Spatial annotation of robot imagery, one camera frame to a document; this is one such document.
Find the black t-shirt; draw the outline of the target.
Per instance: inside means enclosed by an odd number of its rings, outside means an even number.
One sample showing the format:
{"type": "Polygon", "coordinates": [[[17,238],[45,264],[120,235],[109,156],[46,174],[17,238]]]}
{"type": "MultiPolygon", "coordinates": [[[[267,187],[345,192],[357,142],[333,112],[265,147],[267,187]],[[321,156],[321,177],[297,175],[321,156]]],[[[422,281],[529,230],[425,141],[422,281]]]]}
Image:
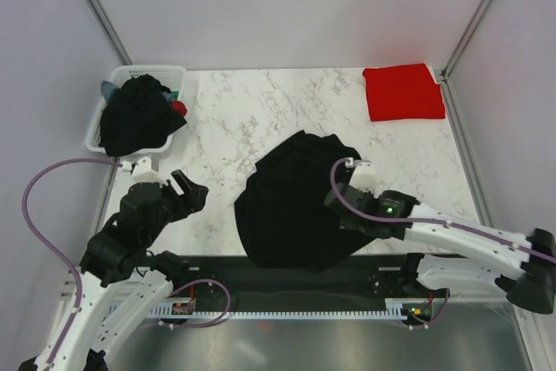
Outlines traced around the black t-shirt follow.
{"type": "Polygon", "coordinates": [[[339,216],[325,205],[330,170],[345,157],[360,154],[336,135],[301,130],[256,163],[235,200],[236,227],[250,261],[262,268],[319,272],[372,241],[342,229],[339,216]]]}

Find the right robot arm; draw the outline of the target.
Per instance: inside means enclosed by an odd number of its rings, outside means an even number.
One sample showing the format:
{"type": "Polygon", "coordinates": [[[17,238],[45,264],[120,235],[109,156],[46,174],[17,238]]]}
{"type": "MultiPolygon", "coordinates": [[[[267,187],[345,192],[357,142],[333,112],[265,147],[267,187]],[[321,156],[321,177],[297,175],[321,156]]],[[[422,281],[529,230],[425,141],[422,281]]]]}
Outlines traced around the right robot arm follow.
{"type": "Polygon", "coordinates": [[[325,206],[341,226],[373,239],[394,238],[443,248],[459,255],[465,266],[441,268],[422,258],[404,268],[398,285],[406,295],[426,288],[451,288],[457,280],[484,282],[500,289],[513,305],[542,315],[555,309],[555,237],[536,228],[525,235],[459,220],[413,196],[387,190],[379,196],[346,183],[334,185],[325,206]]]}

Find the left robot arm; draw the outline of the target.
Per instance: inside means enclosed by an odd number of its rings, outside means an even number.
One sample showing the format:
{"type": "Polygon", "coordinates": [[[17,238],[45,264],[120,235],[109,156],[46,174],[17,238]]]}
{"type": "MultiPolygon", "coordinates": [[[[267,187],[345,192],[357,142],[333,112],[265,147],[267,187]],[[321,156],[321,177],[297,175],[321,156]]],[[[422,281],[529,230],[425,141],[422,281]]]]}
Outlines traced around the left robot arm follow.
{"type": "Polygon", "coordinates": [[[208,188],[180,170],[166,182],[139,182],[120,208],[88,242],[78,268],[66,322],[44,351],[22,370],[106,370],[117,351],[150,311],[170,295],[183,295],[189,264],[149,247],[170,223],[201,211],[208,188]]]}

